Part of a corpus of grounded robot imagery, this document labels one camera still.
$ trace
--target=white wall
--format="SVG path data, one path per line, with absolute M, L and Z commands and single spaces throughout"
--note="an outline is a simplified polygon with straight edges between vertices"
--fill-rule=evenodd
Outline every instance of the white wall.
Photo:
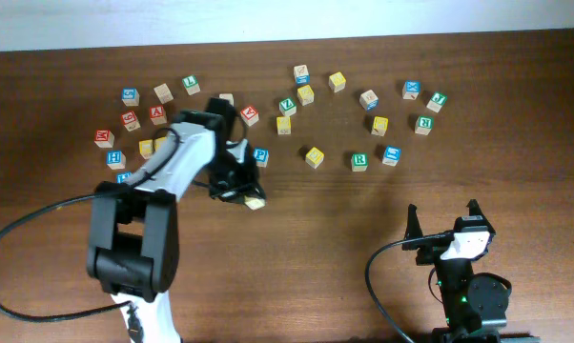
M 574 28 L 574 0 L 0 0 L 0 50 Z

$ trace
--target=yellow block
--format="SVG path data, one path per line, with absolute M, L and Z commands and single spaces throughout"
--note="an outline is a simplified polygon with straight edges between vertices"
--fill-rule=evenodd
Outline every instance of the yellow block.
M 151 139 L 138 142 L 138 150 L 141 152 L 141 156 L 143 156 L 143 158 L 149 159 L 152 157 L 152 154 L 154 154 L 154 151 L 152 150 L 153 143 L 154 141 Z

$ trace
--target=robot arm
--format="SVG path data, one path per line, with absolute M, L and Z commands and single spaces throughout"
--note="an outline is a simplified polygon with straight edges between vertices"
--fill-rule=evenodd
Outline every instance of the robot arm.
M 200 170 L 209 174 L 213 199 L 265 205 L 247 140 L 227 140 L 235 120 L 236 110 L 220 99 L 204 112 L 182 111 L 166 143 L 125 184 L 96 188 L 114 196 L 92 202 L 87 270 L 116 303 L 130 301 L 121 310 L 133 343 L 180 341 L 168 295 L 179 260 L 176 203 Z M 119 230 L 133 221 L 144 223 L 142 236 Z

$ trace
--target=toy block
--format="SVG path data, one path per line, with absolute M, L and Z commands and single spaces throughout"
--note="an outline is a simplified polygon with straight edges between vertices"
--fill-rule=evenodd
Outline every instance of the toy block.
M 372 124 L 372 134 L 384 136 L 388 127 L 389 119 L 383 117 L 374 117 L 374 124 Z
M 234 96 L 230 93 L 224 93 L 219 95 L 219 99 L 224 99 L 230 101 L 230 105 L 234 105 Z
M 160 86 L 154 88 L 155 95 L 157 98 L 160 99 L 162 104 L 166 104 L 167 102 L 173 100 L 173 95 L 171 94 L 171 90 L 166 84 L 161 84 Z
M 194 95 L 200 91 L 198 80 L 196 80 L 193 75 L 183 78 L 183 87 L 185 87 L 185 91 L 190 95 Z
M 266 149 L 256 148 L 253 150 L 253 158 L 256 160 L 256 164 L 258 167 L 268 166 L 268 157 L 270 157 L 270 153 Z
M 365 172 L 367 170 L 367 154 L 353 153 L 351 158 L 351 169 L 353 172 Z
M 446 103 L 448 97 L 442 93 L 435 92 L 427 104 L 427 109 L 438 113 L 441 107 Z
M 346 79 L 340 71 L 329 76 L 329 88 L 334 92 L 339 92 L 346 88 Z
M 254 125 L 259 121 L 259 112 L 253 106 L 247 106 L 240 112 L 240 116 L 248 126 Z
M 259 210 L 266 206 L 266 200 L 254 196 L 245 195 L 245 205 L 253 211 Z
M 401 90 L 401 96 L 406 100 L 415 100 L 420 93 L 419 81 L 406 81 Z
M 160 150 L 160 147 L 161 147 L 164 143 L 166 143 L 166 140 L 167 140 L 167 139 L 168 139 L 167 137 L 160 137 L 160 138 L 157 138 L 156 140 L 154 140 L 154 150 L 155 150 L 155 151 L 159 151 L 159 150 Z
M 141 152 L 141 156 L 145 159 L 150 159 L 154 154 L 154 141 L 151 139 L 138 142 L 138 150 Z
M 284 116 L 292 116 L 296 114 L 297 111 L 296 103 L 291 98 L 287 98 L 278 103 L 278 109 Z
M 127 179 L 130 175 L 132 175 L 132 173 L 129 172 L 129 171 L 122 172 L 121 174 L 116 175 L 116 176 L 115 176 L 115 179 L 116 179 L 117 183 L 122 183 L 122 182 L 126 181 L 126 179 Z
M 126 106 L 138 106 L 138 100 L 140 95 L 136 89 L 123 89 L 122 90 L 122 101 Z
M 359 97 L 359 103 L 363 106 L 363 108 L 366 111 L 369 111 L 378 105 L 379 98 L 376 96 L 374 91 L 369 90 L 369 91 L 365 91 Z
M 294 77 L 296 78 L 296 85 L 306 85 L 310 82 L 310 74 L 306 65 L 294 67 Z
M 122 124 L 128 131 L 136 130 L 141 127 L 141 124 L 138 122 L 138 118 L 134 111 L 127 111 L 126 113 L 121 115 Z
M 297 99 L 299 99 L 302 106 L 312 104 L 313 101 L 315 101 L 315 93 L 313 92 L 313 89 L 310 88 L 310 85 L 297 89 Z
M 154 125 L 162 125 L 168 122 L 166 119 L 166 112 L 162 106 L 154 106 L 150 108 L 150 119 L 152 119 Z
M 126 156 L 122 151 L 107 152 L 107 165 L 113 170 L 126 168 Z
M 417 119 L 417 125 L 414 128 L 414 132 L 427 135 L 431 132 L 431 129 L 433 129 L 433 118 L 420 116 L 419 119 Z
M 113 148 L 113 140 L 115 137 L 109 130 L 98 130 L 94 137 L 94 143 L 101 148 Z
M 308 163 L 308 165 L 313 167 L 314 169 L 320 166 L 324 158 L 325 154 L 323 154 L 323 152 L 314 147 L 310 149 L 308 153 L 306 153 L 306 163 Z
M 396 166 L 400 161 L 401 149 L 394 147 L 386 147 L 384 155 L 382 156 L 382 164 L 387 166 Z
M 278 117 L 277 118 L 277 132 L 278 135 L 291 134 L 291 118 Z

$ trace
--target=wooden table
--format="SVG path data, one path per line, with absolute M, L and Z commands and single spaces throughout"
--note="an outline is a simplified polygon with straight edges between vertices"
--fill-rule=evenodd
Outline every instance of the wooden table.
M 277 136 L 278 101 L 296 98 L 293 66 L 305 63 L 315 102 L 298 106 L 291 136 Z M 342 71 L 345 91 L 328 76 Z M 189 96 L 180 79 L 198 78 Z M 404 80 L 421 99 L 402 100 Z M 248 138 L 270 150 L 258 212 L 191 189 L 179 203 L 180 265 L 171 287 L 174 322 L 186 341 L 340 341 L 394 337 L 363 280 L 369 255 L 403 236 L 407 206 L 419 206 L 426 233 L 452 229 L 477 198 L 497 230 L 474 265 L 512 281 L 506 333 L 574 342 L 574 30 L 421 35 L 120 49 L 0 53 L 0 228 L 47 203 L 90 192 L 116 172 L 104 164 L 95 130 L 115 133 L 127 170 L 143 159 L 137 141 L 156 128 L 147 108 L 167 83 L 182 108 L 203 109 L 232 92 L 257 107 Z M 142 129 L 119 114 L 124 87 L 136 87 Z M 366 113 L 359 95 L 379 105 Z M 430 91 L 448 101 L 425 108 Z M 432 114 L 428 136 L 413 120 Z M 384 137 L 374 115 L 389 118 Z M 379 161 L 387 145 L 398 165 Z M 325 161 L 310 168 L 312 146 Z M 354 151 L 372 158 L 350 170 Z M 111 299 L 85 271 L 90 205 L 65 208 L 0 244 L 0 300 L 25 313 L 66 313 Z M 413 252 L 388 252 L 372 270 L 379 298 L 410 333 L 443 327 Z M 122 317 L 107 313 L 60 324 L 0 315 L 0 342 L 127 342 Z

